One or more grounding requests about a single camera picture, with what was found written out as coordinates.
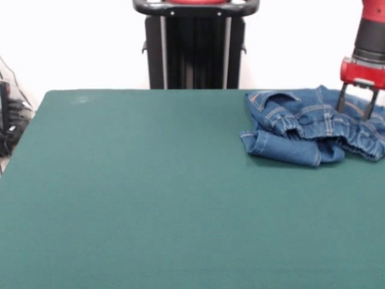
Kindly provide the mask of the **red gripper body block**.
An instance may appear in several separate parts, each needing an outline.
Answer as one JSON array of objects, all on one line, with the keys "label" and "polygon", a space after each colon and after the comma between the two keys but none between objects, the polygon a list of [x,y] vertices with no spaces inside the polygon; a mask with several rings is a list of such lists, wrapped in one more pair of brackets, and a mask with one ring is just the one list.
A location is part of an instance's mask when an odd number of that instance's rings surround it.
[{"label": "red gripper body block", "polygon": [[340,79],[347,84],[384,90],[384,64],[345,57],[340,67]]}]

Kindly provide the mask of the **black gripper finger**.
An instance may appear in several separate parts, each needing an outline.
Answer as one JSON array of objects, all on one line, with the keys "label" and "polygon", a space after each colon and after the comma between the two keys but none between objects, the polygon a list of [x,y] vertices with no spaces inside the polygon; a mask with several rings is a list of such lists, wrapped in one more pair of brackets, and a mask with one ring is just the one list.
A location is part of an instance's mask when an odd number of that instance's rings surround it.
[{"label": "black gripper finger", "polygon": [[340,90],[339,99],[338,99],[337,107],[336,107],[336,110],[339,113],[343,113],[343,111],[344,111],[344,107],[345,107],[345,103],[346,103],[345,96],[346,96],[347,87],[348,87],[348,83],[343,83],[342,88]]},{"label": "black gripper finger", "polygon": [[378,98],[378,90],[377,89],[372,89],[372,92],[373,92],[372,98],[371,98],[370,103],[368,103],[368,105],[365,108],[365,112],[363,114],[363,120],[370,119],[371,114],[372,114],[372,112],[374,110],[374,107],[375,107],[376,100]]}]

